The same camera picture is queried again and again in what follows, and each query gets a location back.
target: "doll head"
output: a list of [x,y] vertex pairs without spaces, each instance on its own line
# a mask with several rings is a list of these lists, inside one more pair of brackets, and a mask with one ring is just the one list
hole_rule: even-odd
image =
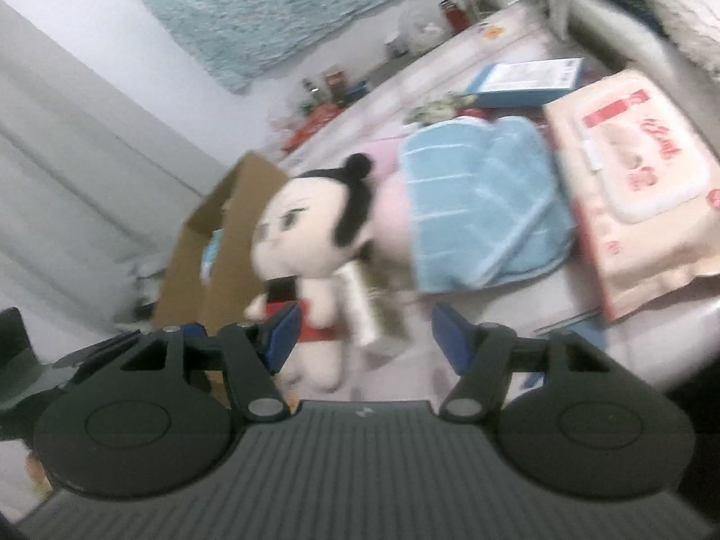
[[263,280],[327,278],[369,240],[371,162],[353,154],[340,168],[290,179],[270,200],[253,237],[253,267]]

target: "black object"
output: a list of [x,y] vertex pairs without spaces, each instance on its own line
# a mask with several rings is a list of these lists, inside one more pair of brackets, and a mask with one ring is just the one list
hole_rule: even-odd
[[[674,486],[690,462],[688,417],[576,333],[517,339],[506,327],[474,327],[449,305],[433,334],[460,381],[441,416],[493,418],[498,445],[523,473],[559,492],[617,499]],[[545,384],[499,412],[514,371],[543,371]]]
[[265,282],[268,304],[276,302],[289,302],[297,300],[297,276],[289,275],[285,278],[275,278]]
[[155,312],[155,304],[155,302],[138,302],[132,309],[134,321],[150,320]]
[[132,347],[140,332],[125,333],[41,364],[16,308],[0,311],[0,440],[32,447],[35,423],[49,404]]
[[693,423],[697,442],[678,493],[714,521],[720,521],[720,358],[667,396]]
[[[426,402],[303,402],[289,418],[258,356],[257,327],[230,325],[209,338],[170,331],[161,336],[175,343],[164,366],[153,353],[158,335],[144,337],[53,402],[38,422],[40,459],[59,491],[20,528],[30,540],[111,533],[133,540],[699,540],[710,532],[670,491],[689,460],[693,434],[684,414],[659,393],[574,334],[519,339],[500,325],[475,327],[444,304],[433,312],[433,332],[462,375],[441,406],[441,420]],[[210,436],[211,453],[189,440],[172,446],[180,473],[167,473],[165,459],[145,460],[156,476],[164,469],[164,487],[145,476],[144,487],[130,495],[151,498],[109,501],[127,497],[130,479],[143,476],[120,471],[120,464],[137,468],[128,445],[119,448],[118,441],[151,447],[150,435],[165,422],[155,408],[120,408],[130,426],[117,432],[111,416],[117,409],[86,398],[108,400],[107,392],[119,392],[120,403],[152,402],[174,418],[167,392],[133,389],[131,400],[127,388],[101,384],[127,381],[116,373],[130,364],[130,374],[171,370],[163,379],[173,391],[184,389],[175,379],[182,374],[181,350],[185,370],[224,365],[233,406],[225,410],[228,422],[218,418],[200,435]],[[546,383],[502,409],[513,371],[544,371]],[[188,400],[184,406],[195,416],[188,428],[200,424],[196,406],[215,415],[207,402]],[[106,471],[112,481],[96,480],[100,492],[78,483],[93,480],[79,453],[70,464],[71,446],[57,450],[67,424],[60,415],[81,408],[86,416],[91,409],[90,417],[99,412],[85,419],[88,436],[99,441],[85,447],[85,457],[96,444],[114,446],[118,455],[115,470]],[[186,457],[193,473],[181,465]],[[120,493],[118,481],[125,486]]]
[[[296,309],[289,304],[278,315],[293,320],[283,325],[290,348],[300,332]],[[187,382],[193,344],[196,359],[219,360],[231,412]],[[246,328],[231,324],[216,338],[192,339],[180,327],[166,327],[49,406],[37,421],[33,447],[54,486],[137,498],[206,473],[246,422],[287,414]]]
[[27,540],[27,537],[0,513],[0,540]]
[[[170,491],[217,462],[233,439],[230,417],[185,382],[184,343],[179,328],[148,335],[45,411],[34,447],[53,485],[132,498]],[[132,365],[143,356],[162,368]]]

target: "white wall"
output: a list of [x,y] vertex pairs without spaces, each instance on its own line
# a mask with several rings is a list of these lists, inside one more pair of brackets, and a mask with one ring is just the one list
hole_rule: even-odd
[[302,78],[339,63],[352,79],[379,64],[384,37],[418,0],[372,10],[275,67],[245,95],[217,85],[140,0],[5,1],[136,103],[230,165],[271,142],[268,117],[287,113],[287,100],[298,97]]
[[[0,274],[0,310],[10,306],[20,309],[33,349],[44,363],[111,336],[70,320]],[[26,514],[38,501],[25,471],[26,455],[27,449],[20,441],[0,443],[0,511],[12,521]]]

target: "plush doll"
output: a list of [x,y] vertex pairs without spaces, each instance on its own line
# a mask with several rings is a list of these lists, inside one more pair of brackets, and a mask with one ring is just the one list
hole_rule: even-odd
[[[292,178],[255,228],[256,274],[266,283],[294,276],[303,311],[300,340],[280,373],[287,381],[303,375],[325,390],[340,384],[343,350],[332,275],[369,241],[372,192],[365,179],[371,166],[367,156],[353,154],[340,168]],[[263,293],[251,302],[246,317],[264,320],[268,312]]]

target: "black hair bun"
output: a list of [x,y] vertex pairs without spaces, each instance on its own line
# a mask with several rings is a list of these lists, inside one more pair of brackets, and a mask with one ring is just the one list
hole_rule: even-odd
[[355,180],[362,180],[372,169],[372,160],[367,154],[351,154],[345,161],[343,169]]

